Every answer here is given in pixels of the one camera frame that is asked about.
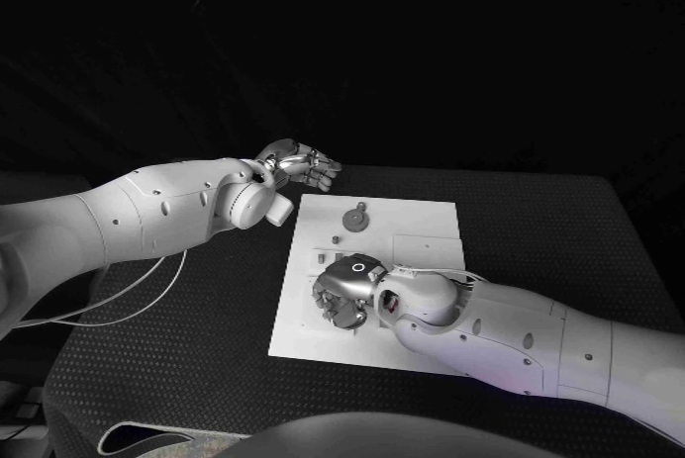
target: table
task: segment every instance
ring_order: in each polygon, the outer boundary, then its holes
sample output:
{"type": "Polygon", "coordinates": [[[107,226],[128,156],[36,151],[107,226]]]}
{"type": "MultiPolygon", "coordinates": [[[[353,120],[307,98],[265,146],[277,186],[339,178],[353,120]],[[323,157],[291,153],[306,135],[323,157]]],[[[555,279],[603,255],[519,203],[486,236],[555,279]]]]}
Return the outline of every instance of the table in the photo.
{"type": "MultiPolygon", "coordinates": [[[[281,192],[297,209],[313,191],[290,184],[281,192]]],[[[348,166],[332,194],[454,202],[470,270],[601,318],[685,331],[601,178],[348,166]]],[[[294,224],[296,215],[281,228],[263,222],[221,233],[189,251],[177,285],[149,312],[74,331],[45,397],[59,457],[97,456],[104,432],[123,421],[252,434],[296,418],[352,411],[454,421],[565,456],[685,456],[599,406],[518,396],[470,378],[270,357],[294,224]]],[[[81,320],[111,321],[140,309],[179,260],[167,259],[133,293],[81,320]]],[[[101,296],[152,263],[114,265],[101,296]]],[[[154,440],[175,439],[165,435],[115,456],[137,456],[154,440]]]]}

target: dark background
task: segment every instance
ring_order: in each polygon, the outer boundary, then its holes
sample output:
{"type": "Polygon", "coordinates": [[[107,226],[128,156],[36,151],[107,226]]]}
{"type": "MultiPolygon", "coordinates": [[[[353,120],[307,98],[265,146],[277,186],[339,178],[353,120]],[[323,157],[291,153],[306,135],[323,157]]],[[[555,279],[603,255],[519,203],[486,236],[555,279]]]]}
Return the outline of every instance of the dark background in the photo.
{"type": "Polygon", "coordinates": [[[2,13],[0,170],[97,186],[293,137],[342,163],[600,175],[682,311],[685,0],[4,0],[2,13]]]}

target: white board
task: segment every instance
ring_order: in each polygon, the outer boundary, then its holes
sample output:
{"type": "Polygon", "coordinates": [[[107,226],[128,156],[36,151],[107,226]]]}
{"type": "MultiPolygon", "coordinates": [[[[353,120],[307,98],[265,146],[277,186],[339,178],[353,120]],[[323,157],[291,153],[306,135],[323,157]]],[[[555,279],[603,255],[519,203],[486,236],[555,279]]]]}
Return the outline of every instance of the white board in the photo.
{"type": "Polygon", "coordinates": [[[336,261],[336,253],[356,252],[375,257],[388,269],[394,263],[464,269],[454,203],[303,195],[268,355],[463,375],[400,344],[372,308],[355,331],[333,327],[322,318],[312,298],[313,282],[336,261]],[[353,233],[343,227],[343,214],[359,202],[366,205],[369,225],[353,233]]]}

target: black fabric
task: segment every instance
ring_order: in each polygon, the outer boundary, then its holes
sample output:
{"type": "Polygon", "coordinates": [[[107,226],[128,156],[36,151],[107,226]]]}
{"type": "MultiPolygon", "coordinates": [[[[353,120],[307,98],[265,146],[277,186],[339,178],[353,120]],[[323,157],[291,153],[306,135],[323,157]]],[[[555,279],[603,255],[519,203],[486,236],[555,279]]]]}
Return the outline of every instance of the black fabric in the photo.
{"type": "MultiPolygon", "coordinates": [[[[289,185],[296,201],[306,190],[289,185]]],[[[682,332],[609,183],[596,177],[348,166],[336,195],[457,204],[467,266],[601,318],[682,332]]],[[[462,423],[565,456],[685,456],[630,418],[584,403],[524,397],[469,378],[270,357],[296,225],[263,222],[189,251],[167,298],[140,317],[78,328],[46,385],[59,457],[95,456],[118,422],[252,434],[327,412],[404,412],[462,423]]],[[[110,321],[166,288],[180,255],[82,321],[110,321]]],[[[101,296],[153,261],[114,265],[101,296]]]]}

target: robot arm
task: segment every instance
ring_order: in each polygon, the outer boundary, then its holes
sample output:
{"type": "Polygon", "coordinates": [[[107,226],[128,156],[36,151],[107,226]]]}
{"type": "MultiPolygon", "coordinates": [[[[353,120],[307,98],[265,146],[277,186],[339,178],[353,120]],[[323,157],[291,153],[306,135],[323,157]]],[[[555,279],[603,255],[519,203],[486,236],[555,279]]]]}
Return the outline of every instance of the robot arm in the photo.
{"type": "Polygon", "coordinates": [[[303,173],[320,173],[329,190],[340,165],[290,139],[274,145],[283,149],[271,149],[268,159],[147,166],[84,193],[0,206],[0,339],[81,273],[183,252],[263,218],[283,225],[293,204],[277,188],[290,178],[304,181],[303,173]]]}
{"type": "Polygon", "coordinates": [[[685,336],[601,320],[514,287],[462,285],[408,267],[388,272],[359,254],[329,266],[313,295],[338,327],[359,327],[371,308],[410,350],[473,378],[607,407],[684,445],[685,336]]]}

